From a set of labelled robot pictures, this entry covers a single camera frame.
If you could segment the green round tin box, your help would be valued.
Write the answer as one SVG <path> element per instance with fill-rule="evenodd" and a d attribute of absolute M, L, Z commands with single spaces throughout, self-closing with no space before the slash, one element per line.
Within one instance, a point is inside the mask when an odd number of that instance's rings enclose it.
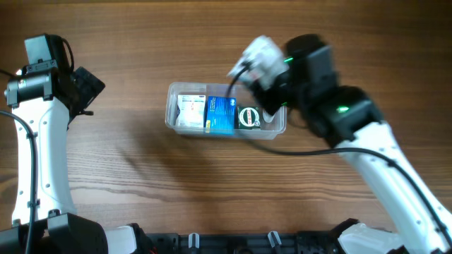
<path fill-rule="evenodd" d="M 261 128 L 261 113 L 258 107 L 238 107 L 238 129 L 253 130 Z"/>

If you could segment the blue medicine box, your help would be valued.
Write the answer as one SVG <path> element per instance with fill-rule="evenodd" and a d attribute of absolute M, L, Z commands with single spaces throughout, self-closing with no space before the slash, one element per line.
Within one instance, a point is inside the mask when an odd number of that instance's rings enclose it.
<path fill-rule="evenodd" d="M 206 105 L 206 133 L 232 135 L 236 99 L 234 97 L 209 96 Z"/>

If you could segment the white medicine box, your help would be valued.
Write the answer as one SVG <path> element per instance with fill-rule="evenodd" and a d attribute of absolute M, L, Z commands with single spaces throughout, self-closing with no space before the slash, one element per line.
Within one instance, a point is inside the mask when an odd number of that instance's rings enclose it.
<path fill-rule="evenodd" d="M 205 95 L 178 95 L 175 125 L 187 128 L 202 128 L 205 105 Z"/>

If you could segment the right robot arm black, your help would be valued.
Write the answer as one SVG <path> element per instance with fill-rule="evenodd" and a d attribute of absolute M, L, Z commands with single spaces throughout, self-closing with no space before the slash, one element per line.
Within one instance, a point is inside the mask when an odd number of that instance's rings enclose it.
<path fill-rule="evenodd" d="M 356 220 L 335 229 L 344 253 L 450 253 L 451 213 L 403 154 L 389 123 L 359 87 L 341 85 L 332 50 L 318 35 L 281 50 L 257 37 L 243 52 L 244 84 L 269 113 L 298 109 L 308 129 L 356 169 L 393 220 L 396 232 Z"/>

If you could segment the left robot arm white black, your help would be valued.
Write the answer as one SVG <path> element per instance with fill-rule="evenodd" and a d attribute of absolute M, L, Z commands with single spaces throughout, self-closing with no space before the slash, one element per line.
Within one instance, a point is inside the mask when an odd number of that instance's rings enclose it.
<path fill-rule="evenodd" d="M 69 124 L 88 114 L 105 84 L 83 67 L 63 37 L 25 41 L 28 64 L 11 75 L 5 116 L 16 125 L 18 192 L 2 253 L 146 253 L 150 241 L 136 224 L 106 229 L 80 217 L 68 180 Z"/>

